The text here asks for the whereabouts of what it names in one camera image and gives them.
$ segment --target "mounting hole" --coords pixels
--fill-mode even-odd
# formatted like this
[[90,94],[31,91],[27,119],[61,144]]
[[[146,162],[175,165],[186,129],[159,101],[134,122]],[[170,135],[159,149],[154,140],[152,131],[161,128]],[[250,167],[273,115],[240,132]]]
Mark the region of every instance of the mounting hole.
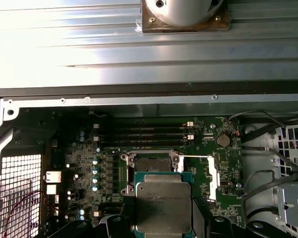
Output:
[[212,0],[211,5],[217,6],[219,4],[219,0]]
[[157,7],[163,7],[164,3],[163,3],[162,0],[158,0],[158,1],[155,3],[155,5],[156,5]]
[[121,221],[121,218],[120,218],[120,217],[116,217],[116,218],[113,220],[113,222],[119,222],[119,221]]
[[82,222],[82,223],[77,225],[77,228],[83,228],[83,227],[86,227],[86,225],[87,225],[86,222]]
[[11,116],[11,115],[14,114],[14,110],[8,110],[7,113],[8,113],[9,116]]

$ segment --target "electrolytic capacitor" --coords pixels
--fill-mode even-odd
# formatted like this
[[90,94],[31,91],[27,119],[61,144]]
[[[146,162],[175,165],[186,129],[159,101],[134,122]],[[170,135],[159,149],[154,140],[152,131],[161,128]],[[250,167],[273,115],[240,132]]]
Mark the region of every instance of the electrolytic capacitor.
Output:
[[98,169],[93,169],[93,175],[98,174]]
[[95,177],[95,178],[93,178],[93,183],[98,183],[98,181],[99,181],[99,178],[98,177]]
[[68,163],[65,166],[66,166],[66,168],[69,169],[69,168],[74,168],[76,166],[76,164],[74,164],[74,163]]
[[97,191],[98,191],[98,186],[93,186],[92,190],[93,190],[94,192],[97,192]]

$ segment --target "wire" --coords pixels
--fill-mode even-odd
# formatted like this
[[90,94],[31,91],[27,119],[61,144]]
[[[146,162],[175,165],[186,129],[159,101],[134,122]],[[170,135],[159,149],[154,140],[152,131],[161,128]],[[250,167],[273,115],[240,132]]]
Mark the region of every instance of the wire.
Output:
[[271,152],[271,153],[277,155],[286,165],[298,170],[298,165],[297,164],[295,164],[290,159],[286,158],[285,156],[283,156],[282,154],[280,154],[279,152],[277,152],[274,149],[265,148],[265,147],[251,147],[251,146],[242,146],[242,149],[252,150],[252,151],[268,151],[268,152]]
[[250,176],[248,176],[248,178],[246,179],[245,183],[244,183],[244,191],[245,188],[247,187],[249,181],[257,174],[259,173],[272,173],[272,181],[275,180],[275,172],[273,170],[257,170],[254,173],[252,173]]
[[245,112],[241,112],[241,113],[237,113],[237,114],[235,114],[235,115],[232,115],[232,116],[230,116],[230,117],[226,120],[227,125],[228,125],[231,129],[233,129],[233,131],[234,131],[235,133],[237,133],[238,130],[236,130],[236,129],[233,127],[233,125],[229,124],[229,122],[230,122],[232,119],[236,118],[236,117],[239,117],[239,116],[242,116],[242,115],[245,115],[245,114],[248,114],[248,113],[263,113],[263,114],[265,114],[266,116],[268,116],[272,121],[274,121],[275,123],[279,124],[281,127],[284,127],[284,128],[287,127],[283,122],[277,120],[276,118],[274,118],[272,115],[268,114],[268,113],[267,113],[266,111],[264,111],[264,110],[250,110],[250,111],[245,111]]
[[47,206],[47,207],[50,207],[50,208],[53,208],[53,209],[55,209],[55,210],[57,210],[57,211],[59,211],[59,209],[57,209],[56,207],[54,207],[54,206],[51,206],[51,205],[49,205],[47,202],[47,194],[45,193],[45,192],[43,192],[43,191],[41,191],[41,190],[36,190],[36,191],[33,191],[33,192],[29,192],[28,194],[26,194],[20,201],[18,201],[13,207],[12,207],[12,209],[11,209],[11,211],[9,212],[9,214],[8,214],[8,217],[6,218],[6,224],[5,224],[5,226],[4,226],[4,233],[3,233],[3,237],[2,238],[6,238],[6,236],[7,236],[7,228],[8,228],[8,224],[9,224],[9,221],[10,221],[10,219],[11,219],[11,216],[12,216],[12,214],[13,214],[13,212],[14,212],[14,210],[23,202],[23,201],[25,201],[27,198],[29,198],[29,197],[31,197],[32,195],[34,195],[34,194],[36,194],[36,193],[41,193],[41,194],[43,194],[44,195],[44,200],[43,200],[43,203]]
[[[289,120],[289,121],[285,121],[286,125],[298,125],[298,119],[297,120]],[[280,127],[279,124],[276,123],[271,123],[268,124],[266,126],[263,126],[262,128],[259,128],[257,130],[254,130],[248,134],[244,134],[241,137],[241,141],[242,143],[248,142],[250,140],[256,139],[259,136],[266,134],[267,132],[273,131],[275,129],[277,129],[278,127]]]
[[266,183],[264,185],[261,185],[261,186],[257,187],[256,189],[252,190],[245,197],[243,197],[241,199],[241,209],[242,209],[242,214],[243,214],[245,221],[248,222],[247,213],[246,213],[246,201],[248,199],[250,199],[251,197],[253,197],[263,191],[266,191],[272,187],[279,186],[279,185],[289,183],[289,182],[293,182],[296,180],[298,180],[298,173],[295,173],[288,177],[282,177],[282,178],[276,179],[274,181],[271,181],[269,183]]
[[271,212],[275,215],[279,214],[279,211],[278,211],[277,207],[263,207],[263,208],[258,208],[256,210],[250,212],[247,215],[247,219],[251,219],[253,216],[255,216],[256,214],[261,213],[261,212]]

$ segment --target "screw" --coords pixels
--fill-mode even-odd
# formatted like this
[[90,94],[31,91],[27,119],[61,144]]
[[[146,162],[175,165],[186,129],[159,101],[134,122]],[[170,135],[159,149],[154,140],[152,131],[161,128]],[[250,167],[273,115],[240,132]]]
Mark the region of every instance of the screw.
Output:
[[253,226],[255,227],[255,228],[257,228],[257,229],[262,229],[264,226],[263,226],[263,224],[261,224],[261,223],[259,223],[259,222],[255,222],[254,224],[253,224]]
[[225,221],[223,217],[216,217],[215,220],[217,222],[224,222]]
[[238,182],[237,184],[235,184],[236,188],[242,188],[242,184],[240,182]]

